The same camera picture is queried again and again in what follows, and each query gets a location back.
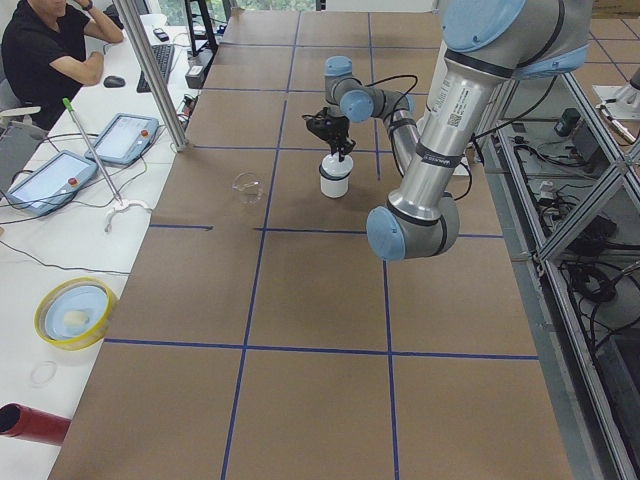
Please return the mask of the white cup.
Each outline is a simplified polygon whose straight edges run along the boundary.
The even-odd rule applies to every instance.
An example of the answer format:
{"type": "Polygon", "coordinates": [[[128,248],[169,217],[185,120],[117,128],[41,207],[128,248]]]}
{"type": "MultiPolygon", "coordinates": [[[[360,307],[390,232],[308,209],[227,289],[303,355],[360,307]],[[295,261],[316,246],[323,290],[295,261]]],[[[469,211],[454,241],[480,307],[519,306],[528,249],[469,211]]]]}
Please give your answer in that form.
{"type": "Polygon", "coordinates": [[[319,166],[321,192],[333,199],[343,197],[348,191],[353,167],[354,161],[350,155],[326,155],[319,166]]]}

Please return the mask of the far teach pendant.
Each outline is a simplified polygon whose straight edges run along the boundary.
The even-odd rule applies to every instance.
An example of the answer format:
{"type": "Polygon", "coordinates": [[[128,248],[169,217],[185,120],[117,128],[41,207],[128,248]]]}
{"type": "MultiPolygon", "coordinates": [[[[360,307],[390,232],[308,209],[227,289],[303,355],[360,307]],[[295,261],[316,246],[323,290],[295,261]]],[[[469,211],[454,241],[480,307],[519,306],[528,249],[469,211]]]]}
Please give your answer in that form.
{"type": "Polygon", "coordinates": [[[108,165],[134,163],[154,141],[159,120],[131,113],[116,114],[92,141],[100,159],[108,165]]]}

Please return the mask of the teach pendant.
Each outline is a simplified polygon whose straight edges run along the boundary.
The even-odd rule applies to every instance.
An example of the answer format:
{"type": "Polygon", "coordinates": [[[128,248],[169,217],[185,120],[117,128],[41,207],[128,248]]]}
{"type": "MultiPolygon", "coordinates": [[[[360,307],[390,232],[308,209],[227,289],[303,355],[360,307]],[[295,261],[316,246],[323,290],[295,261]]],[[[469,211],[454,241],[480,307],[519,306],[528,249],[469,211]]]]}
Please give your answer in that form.
{"type": "Polygon", "coordinates": [[[154,141],[159,120],[131,113],[116,114],[92,141],[100,159],[108,165],[134,163],[154,141]]]}
{"type": "Polygon", "coordinates": [[[13,186],[8,202],[17,210],[44,216],[71,201],[97,170],[94,161],[63,150],[13,186]]]}

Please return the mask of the black computer mouse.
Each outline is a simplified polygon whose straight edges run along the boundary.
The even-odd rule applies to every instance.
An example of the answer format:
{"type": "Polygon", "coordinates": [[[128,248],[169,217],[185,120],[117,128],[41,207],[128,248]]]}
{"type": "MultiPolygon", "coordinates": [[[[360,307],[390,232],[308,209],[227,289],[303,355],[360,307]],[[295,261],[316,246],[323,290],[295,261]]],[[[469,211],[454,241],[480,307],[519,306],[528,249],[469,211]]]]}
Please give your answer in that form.
{"type": "Polygon", "coordinates": [[[126,80],[119,76],[109,75],[104,78],[103,85],[105,88],[122,88],[126,85],[126,80]]]}

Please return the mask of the metal reacher grabber stick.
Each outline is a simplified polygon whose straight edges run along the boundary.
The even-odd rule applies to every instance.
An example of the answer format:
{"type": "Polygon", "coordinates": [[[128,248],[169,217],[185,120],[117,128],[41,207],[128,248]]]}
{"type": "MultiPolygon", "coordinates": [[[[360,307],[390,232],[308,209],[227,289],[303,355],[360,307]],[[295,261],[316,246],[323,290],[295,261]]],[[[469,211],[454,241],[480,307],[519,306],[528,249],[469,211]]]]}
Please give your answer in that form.
{"type": "Polygon", "coordinates": [[[112,193],[114,201],[115,201],[114,206],[107,213],[106,224],[105,224],[105,227],[104,227],[104,231],[106,233],[110,233],[111,229],[112,229],[112,220],[115,217],[115,215],[119,214],[119,213],[124,213],[127,210],[129,210],[130,208],[140,207],[144,211],[146,211],[147,213],[151,213],[152,209],[146,202],[144,202],[142,200],[129,200],[129,199],[126,199],[126,198],[122,197],[122,195],[120,194],[119,190],[116,188],[115,184],[113,183],[108,171],[106,170],[106,167],[105,167],[102,159],[100,158],[100,156],[98,155],[96,149],[94,148],[94,145],[91,143],[91,140],[89,139],[89,136],[88,136],[87,132],[85,131],[85,129],[82,126],[79,118],[77,117],[77,115],[75,113],[75,110],[74,110],[74,108],[73,108],[73,106],[71,104],[71,101],[67,97],[64,97],[62,99],[62,103],[63,103],[66,111],[71,116],[71,119],[73,120],[74,124],[76,125],[76,127],[77,127],[80,135],[82,136],[84,142],[86,143],[86,146],[87,146],[90,154],[93,156],[93,159],[94,159],[96,165],[98,166],[98,169],[100,170],[104,180],[106,181],[107,186],[111,190],[111,193],[112,193]]]}

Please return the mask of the near teach pendant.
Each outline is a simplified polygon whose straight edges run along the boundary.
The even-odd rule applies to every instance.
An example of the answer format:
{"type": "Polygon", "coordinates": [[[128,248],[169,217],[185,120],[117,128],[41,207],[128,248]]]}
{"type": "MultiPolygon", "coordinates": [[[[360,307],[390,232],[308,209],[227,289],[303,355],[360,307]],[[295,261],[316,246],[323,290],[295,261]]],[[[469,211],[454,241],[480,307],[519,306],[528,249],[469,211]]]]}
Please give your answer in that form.
{"type": "Polygon", "coordinates": [[[13,186],[8,202],[17,210],[44,216],[71,201],[97,170],[94,161],[63,150],[13,186]]]}

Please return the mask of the seated person black shirt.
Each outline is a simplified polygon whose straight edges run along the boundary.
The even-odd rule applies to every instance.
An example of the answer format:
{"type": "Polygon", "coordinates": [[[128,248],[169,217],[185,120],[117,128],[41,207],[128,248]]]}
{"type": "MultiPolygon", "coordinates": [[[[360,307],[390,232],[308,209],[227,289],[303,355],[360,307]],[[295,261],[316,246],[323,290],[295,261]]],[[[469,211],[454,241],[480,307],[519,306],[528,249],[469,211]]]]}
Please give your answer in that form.
{"type": "Polygon", "coordinates": [[[4,30],[1,54],[13,94],[23,106],[38,106],[34,123],[51,129],[84,86],[101,82],[104,56],[86,52],[85,38],[110,44],[124,40],[122,29],[91,1],[17,3],[4,30]]]}

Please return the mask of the yellow tape roll bowl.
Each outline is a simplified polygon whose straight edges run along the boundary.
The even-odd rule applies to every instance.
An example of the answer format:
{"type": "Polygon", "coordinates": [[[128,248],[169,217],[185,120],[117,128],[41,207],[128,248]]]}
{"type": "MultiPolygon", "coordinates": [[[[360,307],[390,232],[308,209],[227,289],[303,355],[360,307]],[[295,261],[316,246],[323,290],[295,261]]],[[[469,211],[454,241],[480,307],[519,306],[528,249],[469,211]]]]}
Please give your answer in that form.
{"type": "Polygon", "coordinates": [[[38,305],[34,329],[50,345],[66,351],[102,340],[118,297],[104,282],[79,277],[61,283],[38,305]]]}

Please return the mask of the red cylinder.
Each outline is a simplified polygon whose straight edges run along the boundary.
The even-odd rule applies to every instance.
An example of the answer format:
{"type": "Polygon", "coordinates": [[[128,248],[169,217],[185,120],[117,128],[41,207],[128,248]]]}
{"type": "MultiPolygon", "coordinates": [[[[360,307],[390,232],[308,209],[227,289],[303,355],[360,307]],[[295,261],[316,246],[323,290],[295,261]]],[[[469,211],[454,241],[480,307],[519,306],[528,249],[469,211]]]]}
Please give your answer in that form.
{"type": "Polygon", "coordinates": [[[21,404],[1,408],[1,435],[9,438],[61,446],[71,420],[21,404]]]}

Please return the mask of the aluminium frame post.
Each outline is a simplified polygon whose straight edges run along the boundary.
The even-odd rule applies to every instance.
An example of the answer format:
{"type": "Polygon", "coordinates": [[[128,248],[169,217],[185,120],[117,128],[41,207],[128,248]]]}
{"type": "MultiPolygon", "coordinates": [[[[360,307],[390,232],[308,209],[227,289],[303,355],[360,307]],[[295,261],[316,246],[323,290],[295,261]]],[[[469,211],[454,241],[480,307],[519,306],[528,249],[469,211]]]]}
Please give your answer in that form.
{"type": "Polygon", "coordinates": [[[130,0],[114,0],[113,3],[124,24],[141,71],[150,86],[156,106],[170,134],[172,144],[177,152],[182,152],[186,148],[188,141],[175,112],[165,80],[155,60],[155,55],[152,52],[151,44],[136,10],[135,3],[130,0]]]}

